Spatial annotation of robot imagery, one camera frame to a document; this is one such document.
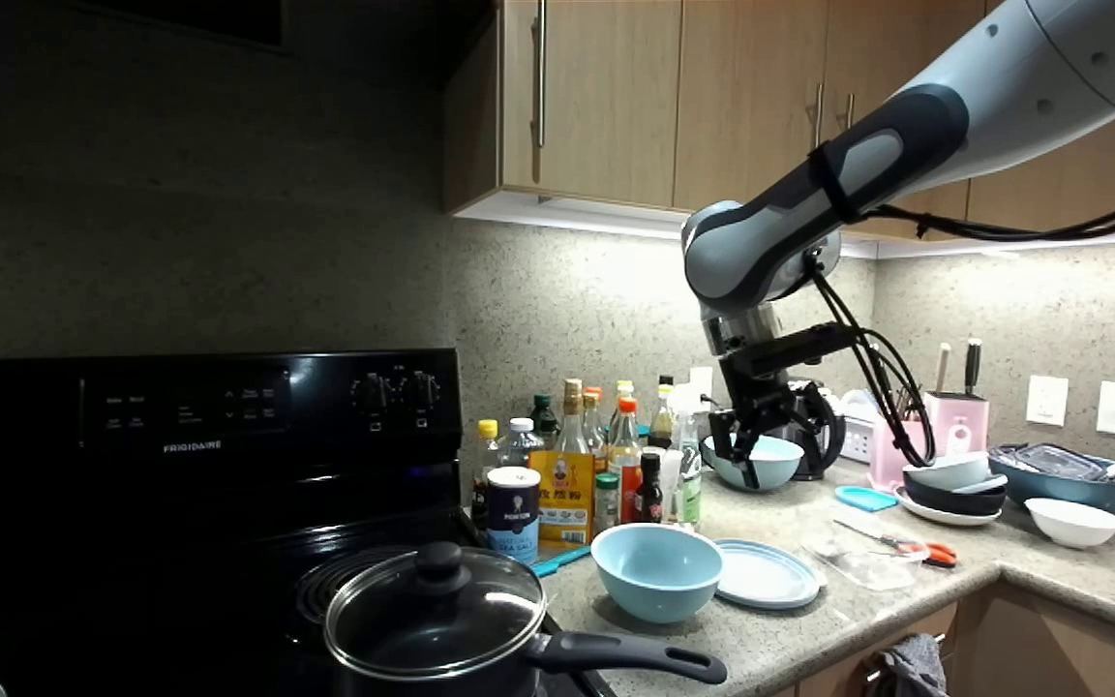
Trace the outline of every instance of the robotic arm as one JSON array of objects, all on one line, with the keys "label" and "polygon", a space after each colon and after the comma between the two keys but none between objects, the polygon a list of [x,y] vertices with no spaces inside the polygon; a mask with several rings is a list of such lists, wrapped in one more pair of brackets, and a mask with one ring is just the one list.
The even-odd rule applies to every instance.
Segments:
[{"label": "robotic arm", "polygon": [[884,108],[820,144],[751,200],[684,222],[684,280],[703,304],[746,460],[768,431],[820,422],[787,366],[847,348],[838,325],[777,338],[759,302],[838,268],[838,224],[900,193],[994,173],[1115,121],[1115,0],[1004,0]]}]

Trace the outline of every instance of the can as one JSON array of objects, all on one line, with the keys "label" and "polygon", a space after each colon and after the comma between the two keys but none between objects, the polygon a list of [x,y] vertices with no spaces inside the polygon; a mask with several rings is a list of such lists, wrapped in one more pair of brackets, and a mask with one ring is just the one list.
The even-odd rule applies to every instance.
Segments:
[{"label": "can", "polygon": [[484,477],[484,535],[496,555],[506,555],[524,564],[537,561],[541,477],[536,470],[488,470]]},{"label": "can", "polygon": [[596,531],[607,531],[620,522],[620,477],[599,473],[596,477]]}]

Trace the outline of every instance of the light blue bowl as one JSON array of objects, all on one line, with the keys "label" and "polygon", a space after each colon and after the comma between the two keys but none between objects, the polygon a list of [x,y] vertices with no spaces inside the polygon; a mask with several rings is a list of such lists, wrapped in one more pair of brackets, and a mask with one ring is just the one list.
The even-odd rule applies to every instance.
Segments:
[{"label": "light blue bowl", "polygon": [[661,522],[607,526],[591,540],[607,596],[644,623],[681,623],[698,614],[719,581],[719,550]]}]

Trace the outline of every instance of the countertop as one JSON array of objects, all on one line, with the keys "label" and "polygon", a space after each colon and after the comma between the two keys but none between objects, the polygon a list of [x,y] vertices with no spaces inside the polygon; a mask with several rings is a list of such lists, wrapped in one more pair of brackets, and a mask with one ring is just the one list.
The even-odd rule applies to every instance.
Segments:
[{"label": "countertop", "polygon": [[[838,504],[838,488],[843,482],[869,482],[869,470],[841,460],[825,473],[825,480],[799,480],[770,495],[732,490],[712,473],[703,473],[701,535],[746,537],[804,557],[825,578],[825,596],[804,613],[751,613],[712,601],[678,628],[652,628],[625,614],[607,601],[591,557],[545,578],[550,613],[563,632],[661,639],[674,646],[716,653],[728,664],[728,681],[716,689],[653,670],[603,670],[599,679],[629,697],[692,689],[787,689],[799,679],[869,646],[871,639],[900,632],[909,621],[936,613],[994,581],[1032,588],[1115,623],[1115,537],[1101,550],[1052,546],[1014,504],[1007,504],[1004,519],[994,519],[992,526],[971,531],[936,526],[914,519],[902,507],[879,511],[884,526],[914,537],[940,537],[961,555],[958,568],[907,564],[889,557],[888,546],[832,522],[843,507]],[[843,550],[841,561],[817,555],[829,537]],[[869,578],[879,571],[871,568],[888,568],[884,578],[894,581],[894,588],[876,588],[879,581]]]}]

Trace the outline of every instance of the stovetop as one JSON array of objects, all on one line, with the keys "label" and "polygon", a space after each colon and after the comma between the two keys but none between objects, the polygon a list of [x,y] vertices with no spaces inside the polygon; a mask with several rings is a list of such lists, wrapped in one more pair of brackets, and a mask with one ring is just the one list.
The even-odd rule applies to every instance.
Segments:
[{"label": "stovetop", "polygon": [[475,540],[456,445],[450,348],[0,358],[0,686],[356,692],[323,605],[368,561]]}]

